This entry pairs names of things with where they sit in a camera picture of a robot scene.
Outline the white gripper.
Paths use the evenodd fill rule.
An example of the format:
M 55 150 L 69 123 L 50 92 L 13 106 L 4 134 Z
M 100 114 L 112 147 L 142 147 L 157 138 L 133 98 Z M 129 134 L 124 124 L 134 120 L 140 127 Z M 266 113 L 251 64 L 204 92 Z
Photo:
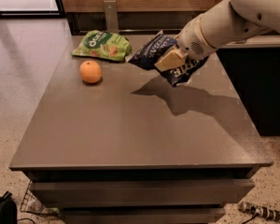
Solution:
M 178 49 L 166 51 L 157 60 L 155 67 L 159 71 L 164 72 L 182 66 L 187 56 L 193 60 L 202 60 L 217 50 L 204 38 L 201 17 L 199 15 L 189 21 L 180 31 L 176 38 Z

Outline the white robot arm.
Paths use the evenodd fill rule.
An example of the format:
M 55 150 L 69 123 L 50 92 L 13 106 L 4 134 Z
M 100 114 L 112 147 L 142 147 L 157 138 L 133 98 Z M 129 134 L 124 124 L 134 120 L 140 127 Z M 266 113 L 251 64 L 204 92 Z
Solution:
M 280 34 L 280 0 L 222 0 L 189 21 L 155 66 L 163 72 L 186 60 L 200 61 L 230 42 L 266 30 Z

